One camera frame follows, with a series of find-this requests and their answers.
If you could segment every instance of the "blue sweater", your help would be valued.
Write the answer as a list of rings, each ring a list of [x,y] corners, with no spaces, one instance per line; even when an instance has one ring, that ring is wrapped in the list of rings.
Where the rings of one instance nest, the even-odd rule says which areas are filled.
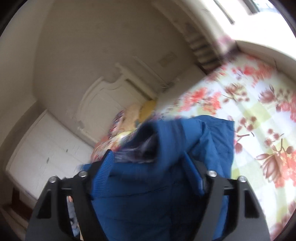
[[[114,163],[105,158],[93,180],[93,207],[112,241],[187,241],[201,219],[204,194],[188,154],[208,170],[230,178],[233,161],[232,121],[210,116],[144,123],[124,147],[157,133],[152,163]],[[222,235],[228,200],[213,239]]]

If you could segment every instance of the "bed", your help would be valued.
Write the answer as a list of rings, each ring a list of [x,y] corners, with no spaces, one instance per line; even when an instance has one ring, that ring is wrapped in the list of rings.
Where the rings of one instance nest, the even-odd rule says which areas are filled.
[[[141,91],[146,87],[134,86],[148,96],[146,99],[154,99],[155,95],[149,97]],[[197,76],[193,86],[165,106],[159,103],[153,114],[156,119],[211,115],[235,121],[231,176],[248,178],[266,216],[271,240],[296,208],[295,90],[296,84],[276,68],[240,53],[202,80]],[[100,142],[95,152],[117,150],[129,134],[120,133]]]
[[[89,143],[97,143],[107,133],[116,114],[133,103],[156,99],[156,92],[129,68],[116,63],[120,77],[109,83],[101,76],[83,95],[76,112],[78,131]]]

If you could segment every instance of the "floral bedspread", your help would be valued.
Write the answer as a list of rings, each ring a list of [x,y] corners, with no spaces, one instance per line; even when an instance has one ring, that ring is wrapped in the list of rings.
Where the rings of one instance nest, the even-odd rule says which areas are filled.
[[[239,54],[156,115],[235,121],[232,178],[248,178],[275,239],[296,207],[296,83]]]

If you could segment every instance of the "screw head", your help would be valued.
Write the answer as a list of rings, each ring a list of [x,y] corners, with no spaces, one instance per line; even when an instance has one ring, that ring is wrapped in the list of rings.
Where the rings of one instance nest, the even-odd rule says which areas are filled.
[[[217,173],[215,171],[207,171],[207,175],[210,177],[216,177]]]
[[[57,181],[57,177],[53,176],[48,179],[50,183],[55,183]]]
[[[241,182],[241,183],[245,183],[247,181],[247,178],[245,176],[239,176],[238,180]]]
[[[79,177],[86,177],[86,176],[87,176],[87,172],[86,172],[86,171],[80,171],[80,172],[78,173],[78,176],[79,176]]]

